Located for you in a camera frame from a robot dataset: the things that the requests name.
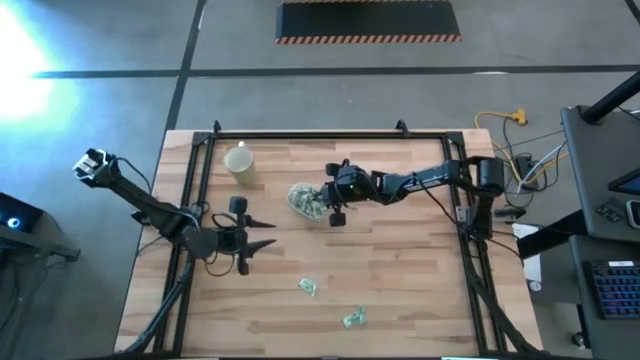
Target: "black mat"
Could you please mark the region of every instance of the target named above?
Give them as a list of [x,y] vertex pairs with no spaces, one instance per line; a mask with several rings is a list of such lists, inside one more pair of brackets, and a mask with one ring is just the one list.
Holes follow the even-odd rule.
[[459,42],[447,0],[293,0],[278,7],[276,43]]

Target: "mug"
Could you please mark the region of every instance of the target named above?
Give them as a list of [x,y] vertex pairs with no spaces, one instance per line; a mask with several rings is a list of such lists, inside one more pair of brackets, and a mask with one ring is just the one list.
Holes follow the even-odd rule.
[[253,153],[245,146],[244,141],[240,141],[238,146],[224,154],[224,166],[238,184],[251,184],[255,180]]

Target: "wooden table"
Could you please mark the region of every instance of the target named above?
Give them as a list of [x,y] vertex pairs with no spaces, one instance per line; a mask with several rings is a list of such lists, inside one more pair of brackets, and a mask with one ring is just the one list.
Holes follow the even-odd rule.
[[[463,132],[468,156],[493,156],[486,130]],[[179,204],[192,135],[193,131],[167,133],[154,186],[158,199]],[[328,181],[324,174],[327,162],[349,158],[368,171],[400,173],[441,164],[439,141],[246,143],[255,154],[256,183],[249,187],[234,183],[222,158],[236,143],[218,140],[207,201],[211,211],[227,211],[231,196],[245,196],[249,214],[278,225],[251,229],[250,239],[275,238],[278,242],[249,260],[249,276],[240,276],[234,269],[228,276],[215,278],[198,261],[184,356],[477,354],[456,229],[426,194],[413,194],[388,207],[359,203],[355,210],[347,210],[344,228],[329,227],[327,219],[319,223],[306,220],[286,201],[295,183]],[[433,193],[450,208],[448,188]],[[203,226],[213,226],[209,216]],[[145,229],[140,245],[155,237],[155,230]],[[517,249],[509,236],[495,240]],[[116,350],[131,344],[158,309],[169,253],[170,244],[160,241],[137,258]],[[490,243],[489,256],[501,306],[528,341],[541,348],[520,259]],[[222,272],[229,265],[230,259],[223,257],[212,270]],[[298,288],[304,276],[318,284],[315,297]],[[346,330],[342,318],[360,304],[366,305],[369,323]],[[486,309],[484,314],[491,338]],[[172,325],[170,322],[166,346],[171,345]]]

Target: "black keyboard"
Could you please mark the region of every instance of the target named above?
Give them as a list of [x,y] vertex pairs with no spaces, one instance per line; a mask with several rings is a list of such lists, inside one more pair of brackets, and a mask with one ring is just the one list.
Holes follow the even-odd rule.
[[640,261],[588,261],[587,281],[603,319],[640,319]]

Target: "gray floor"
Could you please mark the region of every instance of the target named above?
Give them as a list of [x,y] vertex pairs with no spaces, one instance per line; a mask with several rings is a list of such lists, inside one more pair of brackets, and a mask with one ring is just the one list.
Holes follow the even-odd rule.
[[[623,0],[456,0],[463,42],[429,46],[278,47],[273,43],[276,3],[210,0],[193,68],[640,61],[640,26]],[[196,0],[0,3],[0,19],[13,16],[24,37],[31,39],[30,46],[3,55],[0,70],[178,69],[195,4]],[[6,41],[2,33],[0,41]],[[35,60],[29,61],[31,55]],[[508,128],[512,142],[518,142],[561,129],[562,107],[593,103],[629,75],[190,79],[177,128],[208,129],[216,119],[226,129],[389,128],[400,118],[414,128],[465,128],[472,126],[479,111],[522,107],[530,124]],[[72,359],[111,352],[140,227],[129,218],[126,203],[77,182],[71,166],[88,147],[101,147],[126,156],[152,177],[175,84],[173,78],[33,80],[11,82],[11,88],[7,82],[0,84],[0,153],[9,154],[0,160],[0,191],[50,212],[72,245],[82,249],[78,263],[52,270],[43,283],[16,358]],[[626,106],[640,107],[640,98]],[[482,124],[504,142],[500,119],[486,118]],[[540,158],[562,141],[559,134],[516,150]],[[558,184],[536,195],[524,220],[548,224],[579,206],[570,163],[564,160]],[[553,273],[564,255],[560,251],[550,261],[543,258],[546,271]],[[579,327],[574,308],[550,304],[544,296],[533,299],[545,348],[588,356],[568,340]]]

